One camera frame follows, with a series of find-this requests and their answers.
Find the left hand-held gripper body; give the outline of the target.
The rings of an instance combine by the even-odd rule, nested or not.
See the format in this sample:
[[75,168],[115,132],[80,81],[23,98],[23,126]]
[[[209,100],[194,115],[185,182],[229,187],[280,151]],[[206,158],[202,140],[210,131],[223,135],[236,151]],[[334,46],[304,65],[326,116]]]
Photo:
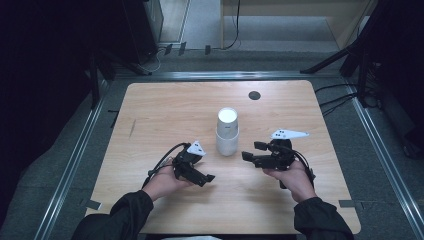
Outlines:
[[183,173],[189,168],[194,168],[194,165],[205,155],[206,152],[201,147],[199,141],[186,144],[184,149],[172,161],[175,177],[177,179],[180,177],[184,178]]

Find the person's left hand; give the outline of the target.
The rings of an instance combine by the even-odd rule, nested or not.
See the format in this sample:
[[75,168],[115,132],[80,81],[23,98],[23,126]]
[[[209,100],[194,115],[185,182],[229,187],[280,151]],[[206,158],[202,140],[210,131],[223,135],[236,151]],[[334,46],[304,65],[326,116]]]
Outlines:
[[152,201],[156,201],[159,198],[191,186],[191,182],[177,179],[173,167],[169,164],[165,164],[153,175],[150,181],[142,187],[142,191],[144,191]]

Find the black tape strip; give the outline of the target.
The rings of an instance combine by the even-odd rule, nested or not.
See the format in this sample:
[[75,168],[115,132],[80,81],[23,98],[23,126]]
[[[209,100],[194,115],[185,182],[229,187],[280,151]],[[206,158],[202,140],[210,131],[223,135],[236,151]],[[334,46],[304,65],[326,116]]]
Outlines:
[[110,114],[113,114],[114,115],[114,117],[113,117],[113,121],[112,121],[112,123],[111,123],[111,125],[110,125],[110,128],[114,128],[114,126],[115,126],[115,124],[116,124],[116,121],[117,121],[117,118],[118,118],[118,115],[119,115],[119,110],[108,110],[107,111],[108,113],[110,113]]

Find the white paper cup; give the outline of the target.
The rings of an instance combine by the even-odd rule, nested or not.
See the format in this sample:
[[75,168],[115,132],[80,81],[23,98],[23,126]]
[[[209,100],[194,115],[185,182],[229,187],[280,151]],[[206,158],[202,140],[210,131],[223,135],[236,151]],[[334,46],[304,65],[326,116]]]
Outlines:
[[231,136],[224,136],[216,132],[216,149],[222,156],[231,156],[237,152],[239,132]]
[[218,112],[217,133],[223,139],[232,139],[238,132],[238,114],[230,107]]

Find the metal floor rail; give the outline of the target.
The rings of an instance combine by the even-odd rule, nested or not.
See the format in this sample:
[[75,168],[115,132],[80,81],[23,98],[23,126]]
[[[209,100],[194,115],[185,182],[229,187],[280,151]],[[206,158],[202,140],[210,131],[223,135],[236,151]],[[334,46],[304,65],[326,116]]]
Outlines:
[[300,71],[196,71],[196,72],[159,72],[151,75],[136,75],[134,73],[119,73],[116,80],[135,82],[186,82],[186,81],[250,81],[250,80],[290,80],[338,78],[337,71],[324,71],[305,74]]
[[33,240],[48,240],[51,235],[53,227],[57,221],[59,213],[63,207],[65,199],[74,180],[82,156],[87,147],[88,141],[99,118],[100,112],[104,105],[104,98],[110,89],[110,85],[111,83],[107,80],[102,80],[100,83],[100,99],[98,103],[96,103],[95,106],[92,107],[89,111],[88,117],[83,125],[81,133],[78,136],[77,142],[72,150],[65,170],[60,178],[53,196],[49,201],[46,212],[43,215],[42,221],[39,224]]
[[358,100],[354,100],[353,105],[416,239],[424,240],[424,214],[402,178],[369,110]]

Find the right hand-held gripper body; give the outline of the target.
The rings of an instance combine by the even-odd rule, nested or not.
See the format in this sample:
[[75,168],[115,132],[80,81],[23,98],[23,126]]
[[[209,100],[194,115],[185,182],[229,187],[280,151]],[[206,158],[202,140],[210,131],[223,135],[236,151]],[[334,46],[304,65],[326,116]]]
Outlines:
[[307,136],[307,132],[287,129],[276,130],[271,134],[271,141],[268,143],[271,154],[258,156],[262,159],[262,166],[257,168],[285,171],[295,160],[298,160],[308,169],[309,164],[307,160],[301,153],[293,149],[291,143],[291,140],[294,138]]

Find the person's right hand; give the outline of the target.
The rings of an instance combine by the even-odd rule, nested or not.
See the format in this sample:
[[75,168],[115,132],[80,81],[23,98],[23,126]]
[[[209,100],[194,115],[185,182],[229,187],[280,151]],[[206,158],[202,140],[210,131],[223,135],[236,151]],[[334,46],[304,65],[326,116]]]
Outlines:
[[264,169],[263,172],[277,180],[291,192],[295,202],[300,203],[317,196],[312,186],[305,167],[299,161],[294,161],[286,171]]

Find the black cabinet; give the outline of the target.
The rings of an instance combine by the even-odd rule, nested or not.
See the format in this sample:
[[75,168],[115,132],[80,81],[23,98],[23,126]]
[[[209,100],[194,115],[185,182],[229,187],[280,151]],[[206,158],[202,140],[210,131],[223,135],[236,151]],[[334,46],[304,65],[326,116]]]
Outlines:
[[122,3],[135,46],[136,62],[142,63],[158,52],[164,21],[160,0],[122,0]]

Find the black metal stand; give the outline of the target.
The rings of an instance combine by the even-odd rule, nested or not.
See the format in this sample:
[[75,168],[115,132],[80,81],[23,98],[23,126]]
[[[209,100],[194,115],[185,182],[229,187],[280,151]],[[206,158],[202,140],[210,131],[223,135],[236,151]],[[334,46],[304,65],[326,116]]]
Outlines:
[[367,23],[359,33],[356,40],[318,64],[301,70],[300,73],[315,74],[328,65],[345,57],[342,67],[339,69],[339,73],[342,77],[351,77],[356,68],[359,68],[356,97],[361,105],[366,108],[366,81],[370,63],[370,52],[372,49],[372,43],[377,38],[377,30],[378,25],[381,23],[381,17],[384,15],[389,3],[390,0],[378,0],[376,7],[372,11]]
[[106,78],[113,80],[116,72],[112,67],[113,63],[118,63],[124,68],[130,70],[136,75],[150,76],[149,70],[142,70],[140,67],[130,62],[124,61],[122,58],[106,50],[92,50],[89,55],[89,77],[91,83],[91,108],[94,109],[100,102],[100,86],[98,80],[98,72],[106,75]]

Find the light wooden furniture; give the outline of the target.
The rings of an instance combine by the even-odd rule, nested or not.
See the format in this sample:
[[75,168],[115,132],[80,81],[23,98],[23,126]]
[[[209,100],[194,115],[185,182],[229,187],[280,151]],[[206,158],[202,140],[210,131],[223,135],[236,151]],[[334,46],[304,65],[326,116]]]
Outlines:
[[221,40],[224,17],[236,16],[318,16],[325,17],[339,48],[346,47],[357,34],[363,19],[378,0],[220,0]]

